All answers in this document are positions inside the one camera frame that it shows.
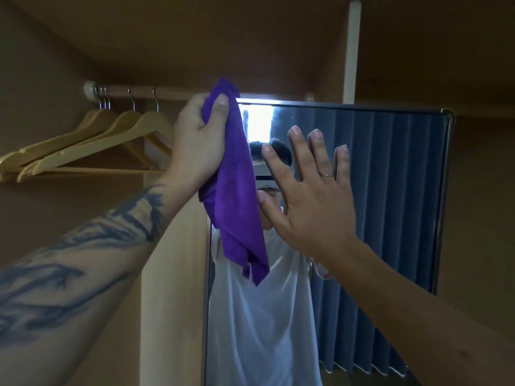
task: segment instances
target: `left hand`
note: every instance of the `left hand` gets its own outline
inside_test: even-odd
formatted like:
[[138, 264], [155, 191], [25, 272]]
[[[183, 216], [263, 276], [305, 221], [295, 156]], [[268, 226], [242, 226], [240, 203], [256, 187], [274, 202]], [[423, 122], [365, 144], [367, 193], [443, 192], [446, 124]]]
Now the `left hand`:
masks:
[[197, 94], [179, 113], [169, 171], [195, 188], [195, 192], [215, 173], [225, 152], [225, 126], [229, 100], [220, 95], [213, 105], [208, 124], [200, 111], [207, 95]]

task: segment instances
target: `tattoo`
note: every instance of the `tattoo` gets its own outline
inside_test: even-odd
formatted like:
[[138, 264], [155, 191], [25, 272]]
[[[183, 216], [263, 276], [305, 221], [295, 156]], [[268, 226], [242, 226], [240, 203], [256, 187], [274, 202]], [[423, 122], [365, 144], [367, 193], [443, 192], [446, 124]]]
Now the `tattoo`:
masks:
[[[126, 248], [157, 241], [162, 229], [162, 194], [157, 184], [124, 206], [109, 211], [0, 272], [0, 348], [29, 343], [85, 311], [91, 302], [131, 276], [120, 273], [87, 290], [68, 291], [87, 272], [51, 260], [67, 250]], [[64, 303], [53, 303], [54, 298]]]

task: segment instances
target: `clothes rail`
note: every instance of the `clothes rail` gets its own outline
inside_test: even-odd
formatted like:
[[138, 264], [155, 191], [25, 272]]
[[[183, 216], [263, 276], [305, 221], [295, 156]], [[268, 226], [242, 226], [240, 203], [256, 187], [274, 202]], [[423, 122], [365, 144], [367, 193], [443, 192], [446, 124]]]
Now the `clothes rail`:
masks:
[[[174, 88], [169, 86], [150, 86], [150, 85], [101, 85], [94, 81], [87, 81], [84, 84], [86, 97], [95, 102], [99, 102], [98, 92], [104, 92], [111, 99], [158, 99], [169, 101], [189, 100], [191, 96], [198, 93], [194, 90]], [[267, 99], [267, 100], [293, 100], [293, 101], [312, 101], [312, 94], [305, 97], [296, 95], [268, 95], [259, 93], [242, 93], [242, 99]]]

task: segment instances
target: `blue curtain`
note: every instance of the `blue curtain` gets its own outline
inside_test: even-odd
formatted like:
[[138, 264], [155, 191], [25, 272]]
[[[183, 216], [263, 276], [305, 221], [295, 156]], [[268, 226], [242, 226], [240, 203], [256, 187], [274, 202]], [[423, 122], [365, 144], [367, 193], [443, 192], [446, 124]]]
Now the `blue curtain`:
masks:
[[[439, 246], [441, 189], [451, 117], [438, 113], [278, 107], [271, 137], [288, 141], [297, 125], [319, 128], [329, 156], [346, 143], [357, 236], [402, 275], [433, 289]], [[320, 360], [383, 374], [406, 365], [336, 280], [314, 274], [312, 301]]]

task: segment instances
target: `purple microfiber cloth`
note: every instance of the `purple microfiber cloth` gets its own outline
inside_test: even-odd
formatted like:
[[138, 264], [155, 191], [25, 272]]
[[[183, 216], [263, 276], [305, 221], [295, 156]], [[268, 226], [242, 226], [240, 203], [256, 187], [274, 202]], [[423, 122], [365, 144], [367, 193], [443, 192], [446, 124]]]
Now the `purple microfiber cloth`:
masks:
[[209, 121], [213, 104], [220, 94], [229, 98], [226, 150], [218, 171], [200, 188], [198, 197], [213, 226], [220, 229], [225, 257], [241, 266], [246, 278], [252, 272], [252, 280], [258, 285], [270, 268], [259, 217], [252, 157], [236, 102], [240, 93], [229, 81], [221, 79], [206, 99], [202, 119], [204, 123]]

